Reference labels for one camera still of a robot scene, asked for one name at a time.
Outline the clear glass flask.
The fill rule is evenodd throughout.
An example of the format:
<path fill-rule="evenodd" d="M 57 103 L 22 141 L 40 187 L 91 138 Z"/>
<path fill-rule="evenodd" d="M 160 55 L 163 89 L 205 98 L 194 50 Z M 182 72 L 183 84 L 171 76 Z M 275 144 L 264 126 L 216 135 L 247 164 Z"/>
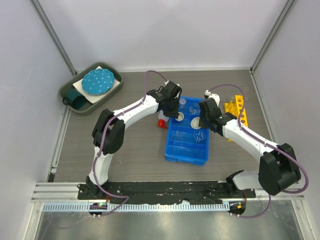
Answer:
<path fill-rule="evenodd" d="M 189 107 L 189 113 L 192 115 L 200 115 L 201 112 L 201 108 L 198 102 L 193 103 L 192 105 L 190 105 Z"/>

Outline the small white ceramic dish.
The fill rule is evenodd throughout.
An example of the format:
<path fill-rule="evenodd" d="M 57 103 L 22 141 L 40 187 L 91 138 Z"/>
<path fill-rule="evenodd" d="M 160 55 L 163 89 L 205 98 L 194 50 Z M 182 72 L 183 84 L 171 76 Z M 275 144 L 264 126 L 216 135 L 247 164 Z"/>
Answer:
<path fill-rule="evenodd" d="M 200 117 L 197 116 L 197 117 L 193 118 L 193 119 L 191 120 L 191 122 L 190 122 L 190 126 L 191 126 L 193 129 L 195 129 L 195 130 L 200 129 L 200 128 L 201 128 L 201 127 L 200 127 Z"/>

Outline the white squeeze bottle red cap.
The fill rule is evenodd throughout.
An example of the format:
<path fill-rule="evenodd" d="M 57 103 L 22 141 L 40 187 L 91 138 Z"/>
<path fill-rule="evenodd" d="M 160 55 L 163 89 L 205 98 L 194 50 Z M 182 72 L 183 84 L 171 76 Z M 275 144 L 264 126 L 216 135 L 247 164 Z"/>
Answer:
<path fill-rule="evenodd" d="M 158 123 L 157 126 L 162 129 L 168 129 L 167 122 L 170 120 L 169 117 L 164 115 L 162 110 L 159 111 L 158 114 Z"/>

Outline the small translucent plastic cup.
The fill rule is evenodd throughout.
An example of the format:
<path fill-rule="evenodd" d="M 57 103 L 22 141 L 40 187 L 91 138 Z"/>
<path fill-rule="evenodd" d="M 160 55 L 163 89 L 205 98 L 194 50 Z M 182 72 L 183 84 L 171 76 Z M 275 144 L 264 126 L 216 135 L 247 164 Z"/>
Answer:
<path fill-rule="evenodd" d="M 182 112 L 178 112 L 178 116 L 175 118 L 176 121 L 181 122 L 184 119 L 184 114 Z"/>

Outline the yellow test tube rack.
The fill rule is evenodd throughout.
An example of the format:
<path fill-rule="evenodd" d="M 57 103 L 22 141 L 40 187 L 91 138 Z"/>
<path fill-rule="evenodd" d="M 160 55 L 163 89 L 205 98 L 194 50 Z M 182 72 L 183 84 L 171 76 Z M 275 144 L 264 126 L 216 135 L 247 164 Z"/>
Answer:
<path fill-rule="evenodd" d="M 231 119 L 227 122 L 229 124 L 231 122 L 231 126 L 235 126 L 235 124 L 238 124 L 238 119 L 240 119 L 240 122 L 242 125 L 248 127 L 248 119 L 247 119 L 247 113 L 246 109 L 244 107 L 244 97 L 242 95 L 235 95 L 235 102 L 234 103 L 224 103 L 223 104 L 225 113 L 229 113 L 236 117 L 236 119 Z"/>

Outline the blue divided plastic bin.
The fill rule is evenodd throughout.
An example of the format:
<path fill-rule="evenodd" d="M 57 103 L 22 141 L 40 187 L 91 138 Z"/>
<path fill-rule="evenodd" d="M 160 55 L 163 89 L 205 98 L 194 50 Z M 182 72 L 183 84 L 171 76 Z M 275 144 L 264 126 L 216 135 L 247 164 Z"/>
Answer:
<path fill-rule="evenodd" d="M 193 133 L 197 129 L 193 129 L 191 127 L 191 121 L 195 117 L 200 117 L 200 115 L 189 113 L 190 105 L 199 103 L 202 99 L 187 96 L 182 96 L 181 98 L 185 98 L 187 100 L 186 108 L 183 113 L 184 119 L 182 121 L 176 121 L 175 118 L 171 118 L 168 122 L 167 140 L 164 150 L 165 159 L 170 162 L 203 166 L 209 159 L 210 130 L 200 128 L 199 130 L 205 131 L 206 139 L 202 143 L 195 143 Z M 172 131 L 183 132 L 183 142 L 170 140 Z"/>

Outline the clear glass beaker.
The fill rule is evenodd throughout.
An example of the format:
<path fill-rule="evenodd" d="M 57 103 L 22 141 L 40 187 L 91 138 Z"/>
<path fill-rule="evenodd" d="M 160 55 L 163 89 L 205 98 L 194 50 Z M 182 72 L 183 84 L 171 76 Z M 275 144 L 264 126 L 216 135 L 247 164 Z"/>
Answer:
<path fill-rule="evenodd" d="M 197 144 L 201 144 L 203 141 L 205 141 L 206 138 L 207 138 L 207 135 L 205 131 L 202 129 L 198 129 L 193 132 L 193 139 L 194 139 L 194 142 Z"/>

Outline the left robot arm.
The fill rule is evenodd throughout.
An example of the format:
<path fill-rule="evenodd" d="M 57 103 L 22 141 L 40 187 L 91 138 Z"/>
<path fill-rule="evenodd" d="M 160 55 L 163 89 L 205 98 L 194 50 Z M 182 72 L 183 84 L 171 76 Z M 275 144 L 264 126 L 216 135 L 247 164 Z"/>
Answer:
<path fill-rule="evenodd" d="M 109 180 L 111 160 L 123 145 L 125 131 L 135 122 L 158 112 L 162 112 L 164 117 L 177 117 L 181 93 L 182 88 L 178 84 L 168 81 L 159 89 L 146 91 L 141 99 L 124 108 L 101 112 L 92 131 L 94 160 L 86 178 L 93 198 L 100 200 L 106 195 L 104 184 Z"/>

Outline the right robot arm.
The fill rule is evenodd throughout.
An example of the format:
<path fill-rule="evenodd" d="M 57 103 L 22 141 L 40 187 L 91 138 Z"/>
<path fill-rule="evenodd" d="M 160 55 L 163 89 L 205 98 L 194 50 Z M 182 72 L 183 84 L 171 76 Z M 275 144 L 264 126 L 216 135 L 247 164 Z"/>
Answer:
<path fill-rule="evenodd" d="M 225 190 L 230 197 L 236 198 L 247 189 L 260 189 L 275 196 L 301 180 L 295 152 L 289 144 L 279 145 L 262 138 L 235 115 L 222 113 L 212 97 L 200 101 L 199 107 L 201 128 L 232 140 L 259 163 L 258 171 L 240 170 L 227 178 Z"/>

